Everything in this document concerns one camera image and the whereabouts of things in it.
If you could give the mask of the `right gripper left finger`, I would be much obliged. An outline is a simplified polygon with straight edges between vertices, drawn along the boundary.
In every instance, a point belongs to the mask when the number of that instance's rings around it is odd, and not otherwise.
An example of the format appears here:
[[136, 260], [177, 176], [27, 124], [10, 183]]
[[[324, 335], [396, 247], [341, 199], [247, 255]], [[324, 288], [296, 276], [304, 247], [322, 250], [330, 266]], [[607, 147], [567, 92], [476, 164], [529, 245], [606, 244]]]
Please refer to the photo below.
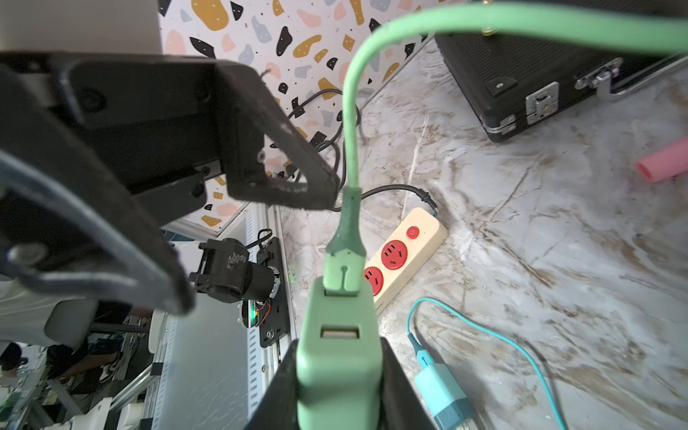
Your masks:
[[1, 55], [1, 272], [29, 290], [188, 313], [161, 230], [204, 207], [218, 175], [240, 201], [307, 210], [339, 188], [245, 64]]

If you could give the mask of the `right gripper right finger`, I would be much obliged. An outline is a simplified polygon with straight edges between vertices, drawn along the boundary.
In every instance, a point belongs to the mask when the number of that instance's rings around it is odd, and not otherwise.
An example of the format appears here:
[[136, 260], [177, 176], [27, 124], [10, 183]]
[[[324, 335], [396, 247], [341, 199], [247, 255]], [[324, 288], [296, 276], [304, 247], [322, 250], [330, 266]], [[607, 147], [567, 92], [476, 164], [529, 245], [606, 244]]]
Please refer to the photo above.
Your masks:
[[[379, 429], [434, 429], [386, 338], [383, 348]], [[246, 429], [298, 429], [297, 344], [291, 342], [275, 376]]]

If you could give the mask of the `green USB charger plug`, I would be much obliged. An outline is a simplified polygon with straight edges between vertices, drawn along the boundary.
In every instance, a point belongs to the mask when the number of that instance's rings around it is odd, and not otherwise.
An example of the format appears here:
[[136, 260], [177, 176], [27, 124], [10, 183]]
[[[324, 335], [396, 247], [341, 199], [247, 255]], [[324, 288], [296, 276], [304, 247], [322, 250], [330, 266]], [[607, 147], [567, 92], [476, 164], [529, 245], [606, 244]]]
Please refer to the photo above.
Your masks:
[[376, 429], [383, 349], [372, 290], [328, 293], [313, 282], [297, 343], [297, 422], [302, 429]]

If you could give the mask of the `beige red power strip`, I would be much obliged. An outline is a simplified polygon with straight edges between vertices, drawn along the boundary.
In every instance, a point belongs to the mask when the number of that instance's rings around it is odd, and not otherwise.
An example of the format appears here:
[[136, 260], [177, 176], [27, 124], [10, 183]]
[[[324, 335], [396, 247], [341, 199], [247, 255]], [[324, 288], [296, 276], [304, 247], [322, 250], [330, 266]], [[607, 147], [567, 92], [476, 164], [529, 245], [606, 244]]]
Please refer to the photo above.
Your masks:
[[448, 237], [448, 230], [428, 211], [415, 208], [369, 259], [364, 279], [373, 290], [378, 316]]

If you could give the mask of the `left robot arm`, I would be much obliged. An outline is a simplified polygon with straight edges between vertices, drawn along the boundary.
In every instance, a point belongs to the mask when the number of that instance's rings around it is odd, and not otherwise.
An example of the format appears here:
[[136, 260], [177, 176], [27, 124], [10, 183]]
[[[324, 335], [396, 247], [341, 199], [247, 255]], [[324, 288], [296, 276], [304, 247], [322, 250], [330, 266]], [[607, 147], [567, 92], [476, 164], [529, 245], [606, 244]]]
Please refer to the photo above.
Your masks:
[[233, 238], [200, 243], [199, 268], [189, 275], [198, 292], [223, 303], [266, 302], [281, 287], [281, 274], [274, 268], [249, 260], [248, 249]]

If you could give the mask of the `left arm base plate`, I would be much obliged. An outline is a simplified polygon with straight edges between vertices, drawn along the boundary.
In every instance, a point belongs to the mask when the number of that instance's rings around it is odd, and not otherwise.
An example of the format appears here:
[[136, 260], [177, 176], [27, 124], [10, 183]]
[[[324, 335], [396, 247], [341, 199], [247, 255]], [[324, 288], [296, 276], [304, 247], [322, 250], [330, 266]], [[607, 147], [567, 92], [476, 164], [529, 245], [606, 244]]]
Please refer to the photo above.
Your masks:
[[279, 281], [279, 285], [270, 296], [268, 304], [261, 311], [259, 319], [260, 345], [267, 349], [281, 338], [290, 335], [292, 326], [288, 272], [279, 238], [270, 239], [258, 252], [258, 263], [270, 268]]

